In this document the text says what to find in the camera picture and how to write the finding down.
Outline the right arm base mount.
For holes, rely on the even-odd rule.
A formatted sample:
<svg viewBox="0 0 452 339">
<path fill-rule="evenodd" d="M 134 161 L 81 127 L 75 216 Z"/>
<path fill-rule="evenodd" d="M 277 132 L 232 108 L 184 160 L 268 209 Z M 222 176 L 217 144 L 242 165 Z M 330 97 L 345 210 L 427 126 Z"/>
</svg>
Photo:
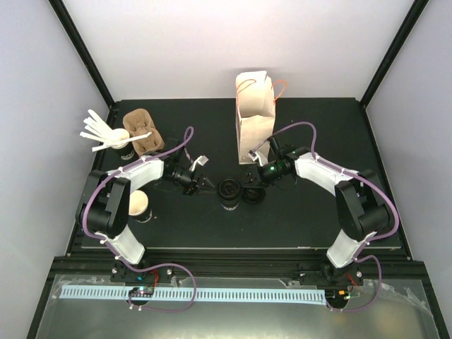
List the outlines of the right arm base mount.
<svg viewBox="0 0 452 339">
<path fill-rule="evenodd" d="M 344 268 L 336 268 L 329 261 L 307 261 L 298 265 L 298 271 L 292 278 L 301 285 L 316 286 L 363 286 L 363 280 L 357 273 L 359 266 L 352 263 Z"/>
</svg>

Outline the cream bear-print paper bag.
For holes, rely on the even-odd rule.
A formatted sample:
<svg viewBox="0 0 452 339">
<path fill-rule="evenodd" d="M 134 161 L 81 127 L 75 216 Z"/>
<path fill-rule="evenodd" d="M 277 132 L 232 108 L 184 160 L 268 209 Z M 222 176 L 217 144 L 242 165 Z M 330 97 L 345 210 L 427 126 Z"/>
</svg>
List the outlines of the cream bear-print paper bag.
<svg viewBox="0 0 452 339">
<path fill-rule="evenodd" d="M 236 135 L 240 165 L 252 163 L 249 151 L 253 149 L 268 156 L 270 146 L 266 139 L 273 134 L 276 101 L 286 87 L 286 81 L 272 81 L 264 70 L 242 72 L 236 77 Z"/>
</svg>

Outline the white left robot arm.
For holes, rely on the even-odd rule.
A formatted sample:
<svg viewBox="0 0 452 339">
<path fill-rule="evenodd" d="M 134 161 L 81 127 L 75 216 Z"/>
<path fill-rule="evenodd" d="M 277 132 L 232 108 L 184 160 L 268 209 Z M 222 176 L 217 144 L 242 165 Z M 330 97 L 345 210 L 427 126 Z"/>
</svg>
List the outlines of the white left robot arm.
<svg viewBox="0 0 452 339">
<path fill-rule="evenodd" d="M 145 155 L 130 165 L 109 172 L 92 171 L 86 180 L 76 211 L 76 222 L 84 234 L 109 246 L 117 260 L 127 262 L 126 272 L 136 282 L 150 277 L 152 266 L 144 260 L 145 247 L 128 226 L 130 195 L 141 187 L 160 179 L 183 188 L 192 196 L 213 191 L 215 187 L 203 174 L 205 155 L 188 167 L 175 156 Z"/>
</svg>

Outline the black paper coffee cup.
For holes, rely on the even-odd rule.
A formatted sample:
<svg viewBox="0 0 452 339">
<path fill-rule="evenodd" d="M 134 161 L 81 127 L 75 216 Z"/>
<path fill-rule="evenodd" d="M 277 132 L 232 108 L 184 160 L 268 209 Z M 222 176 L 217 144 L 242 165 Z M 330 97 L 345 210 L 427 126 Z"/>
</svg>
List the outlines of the black paper coffee cup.
<svg viewBox="0 0 452 339">
<path fill-rule="evenodd" d="M 235 210 L 238 207 L 242 192 L 241 183 L 233 178 L 223 179 L 217 188 L 221 205 L 227 211 Z"/>
<path fill-rule="evenodd" d="M 135 190 L 129 197 L 129 215 L 136 221 L 144 223 L 152 216 L 152 208 L 149 204 L 147 194 L 141 190 Z"/>
</svg>

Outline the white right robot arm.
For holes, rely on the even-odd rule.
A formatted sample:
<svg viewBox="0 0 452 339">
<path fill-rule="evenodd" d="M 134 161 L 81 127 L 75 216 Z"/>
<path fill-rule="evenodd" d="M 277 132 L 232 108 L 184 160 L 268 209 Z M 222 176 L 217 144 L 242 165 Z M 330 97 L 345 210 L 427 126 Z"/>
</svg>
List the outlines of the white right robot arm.
<svg viewBox="0 0 452 339">
<path fill-rule="evenodd" d="M 357 260 L 366 245 L 398 230 L 396 207 L 371 171 L 345 169 L 306 148 L 279 153 L 271 162 L 257 150 L 250 150 L 249 157 L 255 165 L 244 181 L 246 186 L 269 186 L 291 174 L 335 197 L 340 231 L 326 252 L 329 262 L 321 267 L 321 276 L 330 285 L 346 277 L 346 266 Z"/>
</svg>

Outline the black plastic cup lid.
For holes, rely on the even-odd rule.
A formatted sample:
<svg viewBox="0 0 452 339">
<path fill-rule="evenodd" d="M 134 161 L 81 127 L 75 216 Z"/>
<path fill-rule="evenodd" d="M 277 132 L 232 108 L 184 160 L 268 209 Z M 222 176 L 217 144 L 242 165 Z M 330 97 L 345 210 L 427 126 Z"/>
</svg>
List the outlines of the black plastic cup lid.
<svg viewBox="0 0 452 339">
<path fill-rule="evenodd" d="M 242 194 L 241 183 L 233 178 L 226 178 L 218 184 L 218 195 L 225 201 L 238 199 Z"/>
<path fill-rule="evenodd" d="M 262 187 L 245 187 L 242 197 L 247 203 L 261 203 L 266 197 L 266 190 Z"/>
</svg>

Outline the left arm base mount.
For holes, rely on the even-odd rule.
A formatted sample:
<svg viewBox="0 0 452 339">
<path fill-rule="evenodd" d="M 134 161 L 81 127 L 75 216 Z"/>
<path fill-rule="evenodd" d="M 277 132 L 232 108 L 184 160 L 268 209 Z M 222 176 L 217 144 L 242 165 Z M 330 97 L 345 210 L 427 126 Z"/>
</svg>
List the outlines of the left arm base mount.
<svg viewBox="0 0 452 339">
<path fill-rule="evenodd" d="M 113 283 L 125 283 L 126 285 L 152 285 L 154 282 L 165 283 L 172 277 L 171 273 L 167 273 L 168 270 L 173 271 L 174 265 L 165 265 L 146 272 L 131 270 L 121 261 L 113 261 L 109 266 L 110 281 Z"/>
</svg>

